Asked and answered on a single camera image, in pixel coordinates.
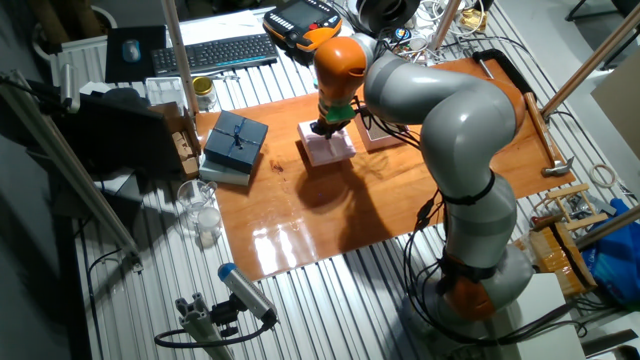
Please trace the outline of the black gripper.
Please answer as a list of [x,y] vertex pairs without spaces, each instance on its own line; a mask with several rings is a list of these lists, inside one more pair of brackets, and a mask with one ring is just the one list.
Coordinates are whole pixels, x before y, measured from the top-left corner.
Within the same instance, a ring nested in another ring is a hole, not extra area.
[[311,131],[319,136],[324,137],[326,140],[331,140],[336,133],[342,130],[346,126],[346,122],[330,123],[323,119],[318,119],[311,123]]

